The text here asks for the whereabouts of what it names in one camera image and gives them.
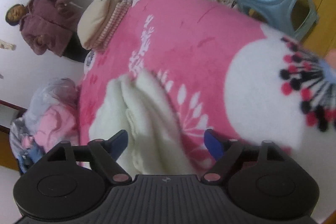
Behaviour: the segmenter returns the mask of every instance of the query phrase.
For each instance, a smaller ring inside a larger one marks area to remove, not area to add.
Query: stool hole
[[[308,0],[297,0],[292,13],[291,13],[291,21],[293,25],[294,31],[299,29],[301,25],[305,22],[305,19],[309,15],[310,7]]]
[[[263,15],[252,8],[249,10],[249,16],[261,22],[267,23],[267,20],[263,17]]]

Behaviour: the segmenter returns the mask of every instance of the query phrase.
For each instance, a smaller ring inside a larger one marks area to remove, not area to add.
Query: pillow
[[[93,36],[91,37],[91,39],[88,41],[88,44],[89,44],[90,48],[94,48],[95,42],[97,41],[97,39],[99,38],[99,36],[103,32],[103,30],[105,29],[105,27],[106,27],[107,23],[109,22],[111,16],[113,15],[113,12],[114,12],[117,4],[120,1],[122,1],[122,0],[110,0],[110,5],[109,5],[109,8],[108,8],[108,13],[106,14],[105,20],[101,24],[100,28],[97,29],[97,31],[95,32],[95,34],[93,34]]]
[[[111,0],[93,0],[83,13],[77,28],[80,42],[85,49],[90,49],[90,40],[103,25],[110,8]]]

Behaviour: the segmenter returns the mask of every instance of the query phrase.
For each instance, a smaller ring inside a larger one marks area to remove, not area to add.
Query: pink floral blanket
[[[321,168],[336,176],[335,129],[330,115],[327,120],[320,108],[314,110],[319,84],[298,77],[311,71],[313,81],[319,60],[295,41],[212,1],[133,0],[106,51],[87,57],[79,102],[81,144],[88,142],[107,83],[125,73],[135,77],[142,68],[166,90],[185,152],[199,172],[213,164],[203,142],[204,130],[213,128],[227,138],[273,140],[292,148],[294,159],[321,182],[320,200],[324,191],[329,196],[335,183],[325,183]],[[302,109],[307,100],[310,109]],[[316,218],[331,213],[328,204],[335,202],[322,201]]]

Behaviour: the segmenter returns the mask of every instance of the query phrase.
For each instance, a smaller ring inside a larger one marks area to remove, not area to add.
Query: person
[[[6,13],[6,22],[20,25],[23,39],[37,55],[46,50],[84,62],[88,50],[77,36],[77,25],[90,0],[29,0],[16,4]]]

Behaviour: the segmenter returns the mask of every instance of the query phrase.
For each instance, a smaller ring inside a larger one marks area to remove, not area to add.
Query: white towel
[[[146,70],[134,82],[123,75],[108,83],[89,138],[107,140],[121,129],[129,133],[129,143],[117,163],[132,177],[195,174],[166,94]]]

